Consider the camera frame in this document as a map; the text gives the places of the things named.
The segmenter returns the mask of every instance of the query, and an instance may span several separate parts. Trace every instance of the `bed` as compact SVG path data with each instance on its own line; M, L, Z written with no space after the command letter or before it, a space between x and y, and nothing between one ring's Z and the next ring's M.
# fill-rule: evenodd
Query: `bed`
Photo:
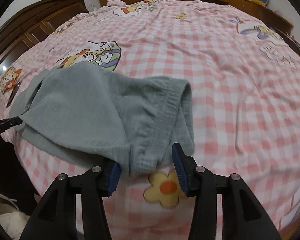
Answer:
M83 0L45 0L0 30L0 119L9 116L16 84L18 94L41 70L82 60L135 78L189 80L196 162L215 174L240 174L282 237L294 235L300 226L300 57L280 35L233 6L199 0L130 6L108 0L91 13ZM14 144L40 195L59 173L87 170L37 149L13 129L2 137ZM177 188L161 187L167 181ZM82 232L80 203L78 196ZM113 239L187 239L194 201L180 193L169 166L121 179L104 206ZM218 208L217 239L220 225Z

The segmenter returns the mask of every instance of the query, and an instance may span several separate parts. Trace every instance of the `metal screw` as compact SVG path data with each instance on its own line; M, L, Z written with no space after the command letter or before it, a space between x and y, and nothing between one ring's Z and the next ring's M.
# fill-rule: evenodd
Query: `metal screw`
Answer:
M197 166L197 167L195 168L195 170L196 170L197 172L204 172L206 169L205 169L203 166Z
M64 173L61 173L58 175L58 180L63 180L65 178L66 178L66 174L64 174Z
M98 173L98 172L101 171L101 167L95 166L95 167L92 168L92 171L95 172L95 173Z
M232 178L233 180L239 180L239 179L240 179L240 176L239 176L239 174L234 173L234 174L231 175L231 178Z

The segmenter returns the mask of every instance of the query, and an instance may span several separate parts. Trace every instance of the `orange flower center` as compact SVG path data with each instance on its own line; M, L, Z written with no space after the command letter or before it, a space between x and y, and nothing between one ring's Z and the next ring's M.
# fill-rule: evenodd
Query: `orange flower center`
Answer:
M176 192L178 189L178 186L175 182L173 182L172 180L166 180L165 182L161 183L160 185L160 192L162 194L172 194L174 192Z

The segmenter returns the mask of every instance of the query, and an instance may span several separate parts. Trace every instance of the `pink gingham bedsheet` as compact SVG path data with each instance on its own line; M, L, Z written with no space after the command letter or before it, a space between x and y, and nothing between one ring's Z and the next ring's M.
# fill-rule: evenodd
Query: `pink gingham bedsheet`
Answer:
M24 53L13 64L22 68L19 92L88 41L115 41L122 50L115 72L189 80L196 162L215 174L240 174L276 227L284 228L300 214L299 56L265 31L261 21L231 6L173 0L139 4L131 8L109 0L108 6L77 15L64 24L72 23L68 28ZM9 96L0 94L0 119L9 116ZM2 136L14 144L40 195L59 173L73 176L87 170L37 149L13 129ZM172 168L159 172L168 176ZM179 197L176 206L166 208L145 200L149 187L148 175L122 177L113 196L104 198L112 238L187 239L194 199ZM79 196L77 228L82 232Z

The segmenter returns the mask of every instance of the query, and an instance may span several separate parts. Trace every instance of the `black clamp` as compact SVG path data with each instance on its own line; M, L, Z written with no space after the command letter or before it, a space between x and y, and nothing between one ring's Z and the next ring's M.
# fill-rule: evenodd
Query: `black clamp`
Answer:
M3 133L11 127L19 125L21 123L22 120L19 117L0 120L0 133Z
M215 240L217 194L222 195L223 240L281 240L270 217L238 174L215 175L186 156L179 143L172 159L182 191L196 197L189 240Z
M82 196L84 238L111 240L102 197L110 197L116 190L120 174L118 163L107 158L82 175L59 174L35 208L20 240L76 240L76 194Z

